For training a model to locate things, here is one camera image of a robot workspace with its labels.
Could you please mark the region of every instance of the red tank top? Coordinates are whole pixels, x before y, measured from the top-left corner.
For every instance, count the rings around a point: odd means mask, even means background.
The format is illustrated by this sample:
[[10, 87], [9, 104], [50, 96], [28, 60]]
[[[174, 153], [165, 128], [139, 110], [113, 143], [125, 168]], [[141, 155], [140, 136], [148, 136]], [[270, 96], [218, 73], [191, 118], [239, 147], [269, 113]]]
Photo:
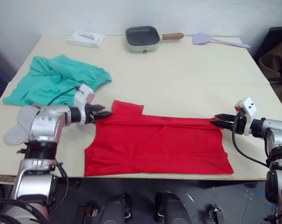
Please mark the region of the red tank top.
[[233, 173], [211, 119], [142, 115], [143, 108], [114, 101], [113, 115], [96, 121], [95, 139], [85, 150], [85, 176]]

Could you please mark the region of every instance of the purple spatula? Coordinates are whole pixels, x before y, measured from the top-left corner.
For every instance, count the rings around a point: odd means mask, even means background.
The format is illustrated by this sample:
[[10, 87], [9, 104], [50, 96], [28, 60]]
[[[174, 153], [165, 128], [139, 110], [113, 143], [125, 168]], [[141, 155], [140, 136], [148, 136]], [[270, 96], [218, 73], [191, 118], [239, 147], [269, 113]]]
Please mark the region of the purple spatula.
[[234, 43], [234, 42], [217, 40], [217, 39], [213, 38], [211, 35], [208, 35], [208, 34], [196, 34], [196, 35], [193, 36], [193, 44], [204, 44], [204, 43], [207, 43], [209, 41], [216, 41], [216, 42], [220, 42], [220, 43], [224, 43], [224, 44], [228, 44], [228, 45], [233, 45], [233, 46], [237, 46], [237, 47], [241, 47], [241, 48], [250, 48], [251, 47], [249, 45], [242, 44], [242, 43]]

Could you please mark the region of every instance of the small frying pan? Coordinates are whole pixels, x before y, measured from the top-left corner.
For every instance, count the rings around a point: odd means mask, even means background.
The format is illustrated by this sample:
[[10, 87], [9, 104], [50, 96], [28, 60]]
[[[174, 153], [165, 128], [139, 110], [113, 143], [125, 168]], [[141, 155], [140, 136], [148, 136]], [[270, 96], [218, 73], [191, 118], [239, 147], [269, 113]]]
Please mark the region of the small frying pan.
[[183, 38], [182, 33], [159, 35], [154, 27], [131, 27], [126, 30], [126, 38], [129, 48], [134, 52], [152, 51], [157, 49], [159, 42], [162, 40], [180, 40]]

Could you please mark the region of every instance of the teal cloth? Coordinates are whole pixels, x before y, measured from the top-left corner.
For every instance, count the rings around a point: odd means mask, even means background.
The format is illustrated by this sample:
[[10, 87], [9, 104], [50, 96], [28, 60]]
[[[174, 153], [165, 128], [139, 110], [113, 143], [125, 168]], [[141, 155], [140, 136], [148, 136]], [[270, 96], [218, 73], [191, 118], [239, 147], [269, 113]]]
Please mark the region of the teal cloth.
[[[103, 83], [111, 82], [108, 72], [102, 68], [72, 60], [65, 55], [47, 59], [35, 56], [30, 72], [17, 84], [5, 104], [25, 106], [33, 103], [47, 105], [54, 97], [85, 84], [94, 91]], [[73, 106], [76, 90], [58, 97], [51, 105]]]

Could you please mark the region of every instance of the floor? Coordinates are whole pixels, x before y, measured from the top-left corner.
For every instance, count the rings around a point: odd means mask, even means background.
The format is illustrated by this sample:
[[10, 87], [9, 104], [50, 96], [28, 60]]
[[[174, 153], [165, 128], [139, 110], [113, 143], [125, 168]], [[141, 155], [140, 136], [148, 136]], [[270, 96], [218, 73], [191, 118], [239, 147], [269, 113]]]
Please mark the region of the floor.
[[[203, 189], [199, 181], [164, 179], [82, 179], [78, 188], [70, 188], [64, 203], [50, 216], [51, 224], [74, 224], [78, 206], [96, 202], [103, 208], [115, 194], [129, 193], [133, 204], [132, 224], [155, 224], [153, 220], [156, 192], [169, 191], [184, 203], [193, 224], [212, 224], [206, 207], [217, 204], [228, 224], [263, 224], [263, 218], [275, 213], [275, 206], [264, 197], [265, 182]], [[64, 192], [60, 185], [59, 195]], [[93, 218], [97, 224], [99, 216]]]

